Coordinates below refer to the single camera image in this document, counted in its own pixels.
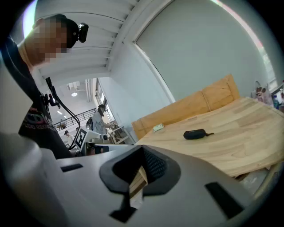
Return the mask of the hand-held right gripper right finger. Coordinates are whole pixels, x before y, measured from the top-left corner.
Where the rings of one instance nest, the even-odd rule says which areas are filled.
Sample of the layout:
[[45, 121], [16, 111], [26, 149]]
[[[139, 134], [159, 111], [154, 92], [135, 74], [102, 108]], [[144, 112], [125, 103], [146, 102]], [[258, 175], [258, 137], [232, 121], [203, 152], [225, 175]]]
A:
[[139, 227], [214, 227], [227, 220], [206, 184], [217, 182], [243, 208], [252, 203], [252, 195], [235, 179], [205, 160], [156, 148], [175, 160], [181, 168], [177, 184], [162, 196], [144, 197], [137, 211]]

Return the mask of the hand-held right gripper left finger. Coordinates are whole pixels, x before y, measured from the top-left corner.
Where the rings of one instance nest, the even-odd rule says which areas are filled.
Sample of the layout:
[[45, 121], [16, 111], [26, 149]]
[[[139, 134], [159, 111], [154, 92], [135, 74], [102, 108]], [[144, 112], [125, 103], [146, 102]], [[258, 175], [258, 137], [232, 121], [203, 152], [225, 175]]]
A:
[[53, 160], [53, 190], [67, 227], [142, 227], [143, 210], [129, 204], [129, 192], [113, 192], [101, 180], [101, 166], [114, 165], [140, 146], [116, 146], [94, 156]]

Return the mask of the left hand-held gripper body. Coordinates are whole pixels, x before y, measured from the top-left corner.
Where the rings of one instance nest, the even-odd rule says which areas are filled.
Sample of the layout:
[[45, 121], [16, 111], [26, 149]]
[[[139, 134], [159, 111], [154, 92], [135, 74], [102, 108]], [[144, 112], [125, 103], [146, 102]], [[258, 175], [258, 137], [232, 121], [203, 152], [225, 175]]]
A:
[[83, 156], [87, 155], [87, 150], [96, 144], [108, 144], [107, 135], [99, 134], [87, 128], [80, 128], [78, 136], [75, 138], [75, 145]]

